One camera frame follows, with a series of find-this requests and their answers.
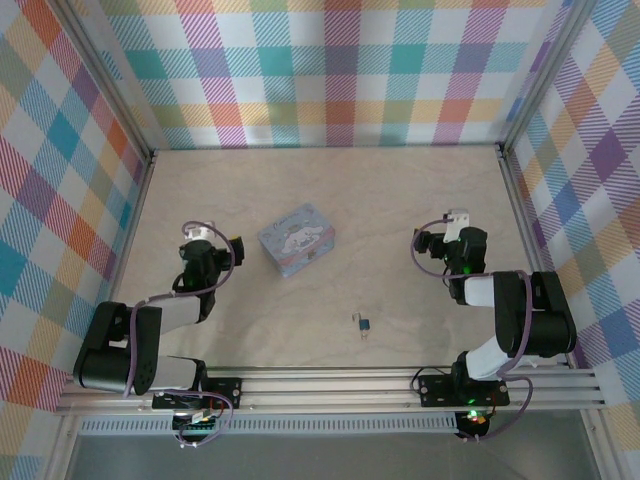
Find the blue cartoon tin box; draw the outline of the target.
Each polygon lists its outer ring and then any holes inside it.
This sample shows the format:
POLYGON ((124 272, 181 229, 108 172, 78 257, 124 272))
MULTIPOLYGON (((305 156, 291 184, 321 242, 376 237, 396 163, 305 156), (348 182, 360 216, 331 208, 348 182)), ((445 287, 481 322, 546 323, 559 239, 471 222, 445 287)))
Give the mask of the blue cartoon tin box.
POLYGON ((311 203, 269 223, 257 234, 266 255, 287 278, 334 248, 335 229, 311 203))

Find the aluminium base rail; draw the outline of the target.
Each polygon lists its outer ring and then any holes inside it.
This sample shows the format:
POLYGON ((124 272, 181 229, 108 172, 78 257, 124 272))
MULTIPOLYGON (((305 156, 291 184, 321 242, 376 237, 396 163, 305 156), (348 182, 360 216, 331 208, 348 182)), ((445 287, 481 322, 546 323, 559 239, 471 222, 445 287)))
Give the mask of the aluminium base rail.
MULTIPOLYGON (((413 379, 417 369, 408 368, 221 368, 211 369, 214 378, 239 378, 241 414, 391 413, 420 411, 489 411, 498 399, 486 394, 473 403, 455 405, 442 394, 424 406, 413 379)), ((602 409, 605 400, 591 370, 525 367, 512 372, 516 378, 502 391, 509 403, 498 410, 516 411, 525 405, 527 380, 533 393, 527 408, 534 410, 602 409)))

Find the aluminium frame post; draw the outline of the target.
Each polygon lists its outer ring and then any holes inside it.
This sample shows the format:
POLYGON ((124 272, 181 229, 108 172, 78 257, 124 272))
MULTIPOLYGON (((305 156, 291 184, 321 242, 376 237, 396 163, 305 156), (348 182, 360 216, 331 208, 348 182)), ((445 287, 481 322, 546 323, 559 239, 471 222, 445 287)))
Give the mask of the aluminium frame post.
POLYGON ((62 28, 69 35, 72 44, 84 61, 86 69, 112 108, 127 137, 132 141, 134 149, 144 160, 151 163, 155 150, 145 139, 138 122, 134 119, 133 114, 129 110, 112 75, 106 67, 99 50, 92 42, 85 26, 81 22, 80 16, 75 12, 70 0, 45 1, 57 16, 62 28))
POLYGON ((598 0, 574 0, 572 3, 556 40, 551 44, 546 58, 536 72, 531 88, 524 96, 521 107, 507 130, 504 140, 498 143, 504 157, 507 157, 514 150, 519 138, 525 132, 533 114, 540 106, 544 95, 556 78, 597 2, 598 0))

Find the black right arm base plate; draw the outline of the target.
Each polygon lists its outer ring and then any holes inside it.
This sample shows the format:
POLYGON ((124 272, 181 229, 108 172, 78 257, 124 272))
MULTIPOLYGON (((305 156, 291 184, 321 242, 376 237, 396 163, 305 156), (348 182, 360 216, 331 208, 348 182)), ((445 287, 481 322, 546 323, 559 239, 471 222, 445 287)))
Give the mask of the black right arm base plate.
POLYGON ((477 381, 452 374, 419 376, 418 394, 422 407, 503 407, 510 404, 505 382, 477 381))

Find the green circuit board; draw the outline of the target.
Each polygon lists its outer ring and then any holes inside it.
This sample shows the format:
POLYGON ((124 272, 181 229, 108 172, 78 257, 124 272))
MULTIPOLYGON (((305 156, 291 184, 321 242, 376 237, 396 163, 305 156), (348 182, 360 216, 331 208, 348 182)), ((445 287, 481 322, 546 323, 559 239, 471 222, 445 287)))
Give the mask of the green circuit board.
POLYGON ((199 432, 214 431, 217 427, 219 416, 210 410, 196 412, 177 412, 172 417, 172 429, 183 435, 195 435, 199 432))

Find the aluminium table side rail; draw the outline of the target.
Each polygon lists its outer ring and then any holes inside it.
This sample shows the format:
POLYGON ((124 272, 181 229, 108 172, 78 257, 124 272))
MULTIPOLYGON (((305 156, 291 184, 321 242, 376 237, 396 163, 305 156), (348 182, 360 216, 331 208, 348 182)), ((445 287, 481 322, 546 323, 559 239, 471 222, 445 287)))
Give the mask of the aluminium table side rail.
POLYGON ((528 355, 542 358, 566 357, 576 346, 577 330, 564 290, 556 272, 546 270, 529 223, 523 194, 519 191, 513 168, 496 146, 498 165, 507 189, 516 225, 521 236, 529 267, 532 270, 532 333, 527 344, 528 355))
POLYGON ((118 167, 114 186, 106 196, 105 208, 109 216, 99 223, 90 256, 98 262, 103 278, 95 295, 92 315, 86 321, 86 335, 73 371, 75 381, 80 385, 88 384, 88 376, 82 369, 87 365, 90 351, 108 344, 108 326, 100 324, 99 308, 119 292, 153 168, 152 154, 141 159, 129 154, 125 163, 118 167))

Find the controller board with lit LED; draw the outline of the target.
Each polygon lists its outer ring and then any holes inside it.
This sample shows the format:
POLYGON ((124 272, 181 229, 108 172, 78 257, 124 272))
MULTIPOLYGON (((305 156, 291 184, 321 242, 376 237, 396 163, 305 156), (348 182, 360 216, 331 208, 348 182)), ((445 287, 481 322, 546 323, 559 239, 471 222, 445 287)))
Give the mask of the controller board with lit LED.
POLYGON ((490 428, 491 415, 486 412, 469 410, 456 412, 455 435, 461 439, 472 439, 485 436, 490 428))

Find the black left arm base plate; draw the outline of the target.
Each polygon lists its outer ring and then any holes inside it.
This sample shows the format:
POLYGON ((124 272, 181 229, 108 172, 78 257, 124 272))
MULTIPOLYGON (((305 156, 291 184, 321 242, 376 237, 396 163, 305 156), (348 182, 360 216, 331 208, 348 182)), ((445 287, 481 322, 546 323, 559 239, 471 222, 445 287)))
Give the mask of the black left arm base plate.
MULTIPOLYGON (((203 378, 192 390, 200 392, 215 393, 224 396, 233 405, 234 408, 240 406, 242 395, 242 379, 238 377, 227 378, 203 378)), ((226 403, 217 398, 199 395, 176 395, 156 393, 152 399, 152 408, 155 410, 172 409, 172 410, 202 410, 213 406, 219 410, 226 408, 226 403)))

